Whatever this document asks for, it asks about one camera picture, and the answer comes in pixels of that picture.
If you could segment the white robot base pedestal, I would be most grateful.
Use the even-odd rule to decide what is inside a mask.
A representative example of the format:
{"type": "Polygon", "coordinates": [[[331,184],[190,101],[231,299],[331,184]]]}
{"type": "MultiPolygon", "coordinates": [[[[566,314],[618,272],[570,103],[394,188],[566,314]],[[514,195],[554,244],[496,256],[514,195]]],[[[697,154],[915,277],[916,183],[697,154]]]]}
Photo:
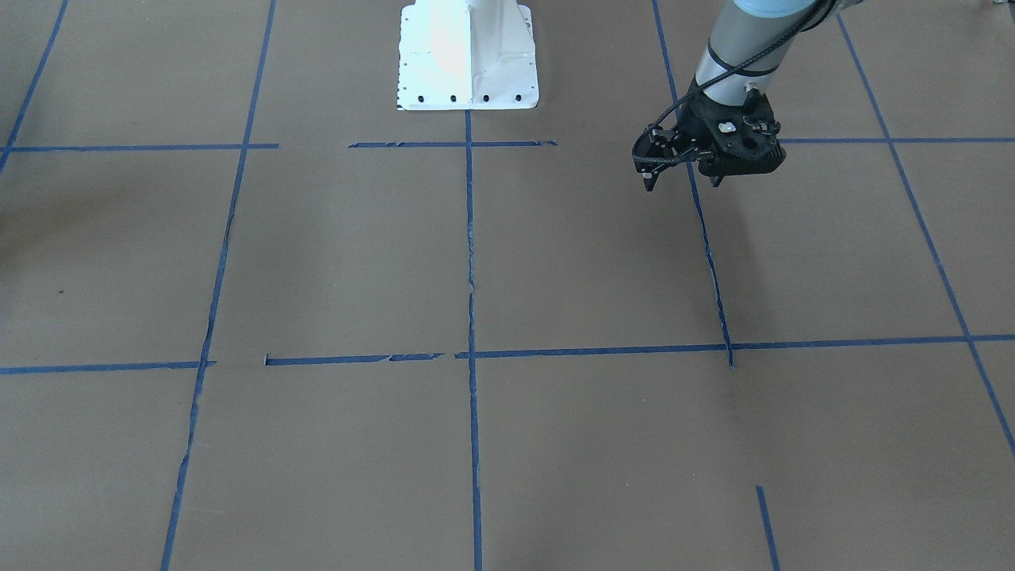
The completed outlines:
{"type": "Polygon", "coordinates": [[[533,109],[533,15],[517,1],[416,1],[400,14],[396,108],[533,109]]]}

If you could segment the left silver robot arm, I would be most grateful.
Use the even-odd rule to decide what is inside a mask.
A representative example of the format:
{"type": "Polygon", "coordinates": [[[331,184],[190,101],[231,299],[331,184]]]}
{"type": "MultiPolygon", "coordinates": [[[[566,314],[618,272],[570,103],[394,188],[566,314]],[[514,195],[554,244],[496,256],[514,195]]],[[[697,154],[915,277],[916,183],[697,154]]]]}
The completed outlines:
{"type": "Polygon", "coordinates": [[[632,144],[645,191],[680,165],[696,165],[714,187],[775,171],[786,152],[766,90],[796,37],[841,7],[841,1],[726,1],[688,92],[632,144]]]}

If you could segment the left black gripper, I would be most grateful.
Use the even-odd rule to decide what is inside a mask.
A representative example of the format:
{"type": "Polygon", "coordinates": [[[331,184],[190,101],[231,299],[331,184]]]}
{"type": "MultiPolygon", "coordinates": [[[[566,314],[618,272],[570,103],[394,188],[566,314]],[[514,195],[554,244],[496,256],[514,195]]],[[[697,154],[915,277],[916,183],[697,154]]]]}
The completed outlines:
{"type": "Polygon", "coordinates": [[[631,148],[646,192],[661,174],[693,158],[697,170],[719,188],[726,177],[771,174],[787,158],[768,96],[749,84],[739,105],[723,105],[695,94],[681,108],[678,129],[646,126],[631,148]]]}

